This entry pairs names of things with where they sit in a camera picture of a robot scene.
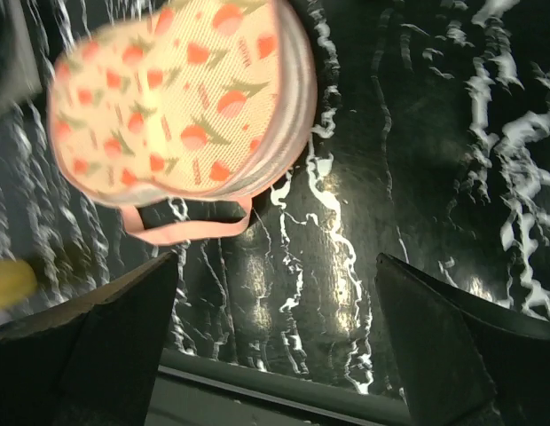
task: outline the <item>black marble surface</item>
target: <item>black marble surface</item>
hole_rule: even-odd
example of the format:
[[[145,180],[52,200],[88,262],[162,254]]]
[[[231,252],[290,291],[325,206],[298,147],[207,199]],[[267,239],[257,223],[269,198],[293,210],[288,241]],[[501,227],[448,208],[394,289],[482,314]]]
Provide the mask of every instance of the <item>black marble surface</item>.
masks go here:
[[[160,5],[37,3],[47,80],[78,37]],[[313,139],[255,199],[244,234],[173,248],[168,347],[401,398],[373,290],[378,253],[550,320],[550,0],[291,4],[318,65]],[[38,98],[0,120],[0,257],[30,258],[43,283],[12,318],[160,251],[63,180],[44,118]],[[151,225],[230,213],[182,200],[143,211]]]

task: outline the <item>bag handle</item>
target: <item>bag handle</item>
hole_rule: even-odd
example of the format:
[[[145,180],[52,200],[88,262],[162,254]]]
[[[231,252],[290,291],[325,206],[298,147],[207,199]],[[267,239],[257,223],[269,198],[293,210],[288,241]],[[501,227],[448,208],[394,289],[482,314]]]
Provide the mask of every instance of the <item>bag handle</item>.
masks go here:
[[[243,233],[249,225],[251,216],[251,198],[236,200],[246,215],[235,224],[208,222],[205,220],[188,220],[154,229],[145,229],[139,211],[135,206],[121,207],[125,232],[155,246],[171,246],[187,240],[206,238],[233,237]]]

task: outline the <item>marble countertop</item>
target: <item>marble countertop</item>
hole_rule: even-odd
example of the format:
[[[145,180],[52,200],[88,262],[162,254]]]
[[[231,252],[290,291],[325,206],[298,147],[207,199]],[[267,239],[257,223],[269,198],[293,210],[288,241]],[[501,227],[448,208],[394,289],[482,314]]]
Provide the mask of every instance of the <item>marble countertop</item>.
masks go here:
[[[181,280],[167,345],[401,398],[373,289],[380,252],[550,320],[550,0],[290,3],[318,65],[313,137],[255,199],[244,234],[172,248]],[[53,4],[53,15],[27,4],[47,79],[77,38],[160,5]],[[11,318],[160,252],[61,177],[44,118],[39,98],[0,120],[0,257],[29,258],[43,283]],[[231,211],[168,200],[143,216]]]

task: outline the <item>zippered pouch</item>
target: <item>zippered pouch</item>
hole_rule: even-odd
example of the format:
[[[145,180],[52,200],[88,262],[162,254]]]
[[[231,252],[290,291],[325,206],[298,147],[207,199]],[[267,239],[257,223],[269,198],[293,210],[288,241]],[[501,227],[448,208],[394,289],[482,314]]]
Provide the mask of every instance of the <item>zippered pouch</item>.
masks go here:
[[[49,132],[66,179],[120,209],[155,245],[246,230],[252,197],[304,149],[317,83],[304,29],[283,0],[172,0],[102,27],[55,64]],[[146,230],[138,214],[167,197],[236,201],[237,223]]]

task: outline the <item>blurred yellow object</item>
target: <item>blurred yellow object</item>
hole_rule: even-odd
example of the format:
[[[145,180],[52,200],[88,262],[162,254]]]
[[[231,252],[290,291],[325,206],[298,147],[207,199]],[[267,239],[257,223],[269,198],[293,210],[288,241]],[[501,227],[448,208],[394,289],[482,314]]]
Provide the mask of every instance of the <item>blurred yellow object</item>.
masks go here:
[[[0,309],[13,306],[36,290],[36,276],[22,260],[0,260]]]

